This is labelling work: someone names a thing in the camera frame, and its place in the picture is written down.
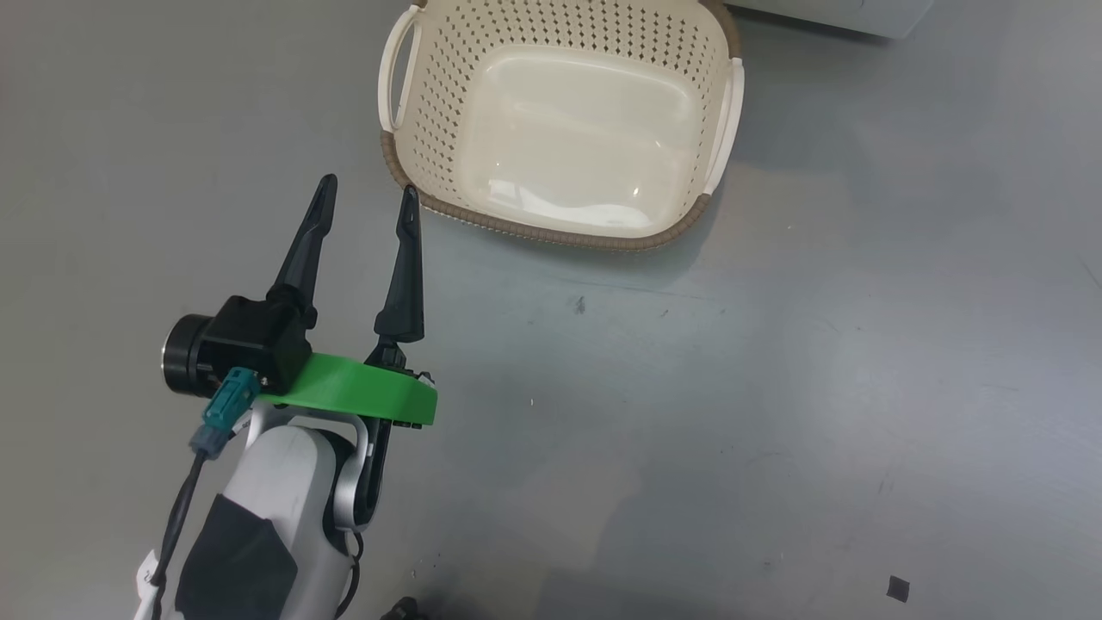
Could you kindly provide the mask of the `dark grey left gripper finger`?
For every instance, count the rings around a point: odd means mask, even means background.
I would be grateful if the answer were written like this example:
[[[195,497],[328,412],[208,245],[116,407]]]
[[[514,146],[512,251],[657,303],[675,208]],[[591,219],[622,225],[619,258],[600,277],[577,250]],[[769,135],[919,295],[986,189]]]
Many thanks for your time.
[[[306,216],[300,222],[276,282],[267,293],[268,301],[284,302],[294,307],[307,330],[318,324],[314,293],[318,282],[320,250],[333,226],[337,188],[335,174],[325,174],[318,180]]]
[[[420,196],[406,185],[396,224],[398,254],[383,308],[375,315],[378,340],[365,363],[374,368],[406,369],[400,346],[424,340],[424,250],[421,239]]]

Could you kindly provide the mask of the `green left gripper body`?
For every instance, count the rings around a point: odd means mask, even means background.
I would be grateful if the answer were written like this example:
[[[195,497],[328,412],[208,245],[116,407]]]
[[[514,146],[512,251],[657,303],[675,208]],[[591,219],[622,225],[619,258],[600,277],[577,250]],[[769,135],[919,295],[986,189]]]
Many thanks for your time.
[[[436,421],[436,387],[398,370],[325,353],[310,357],[287,393],[263,393],[258,399],[278,406],[385,418],[409,426],[430,426]]]

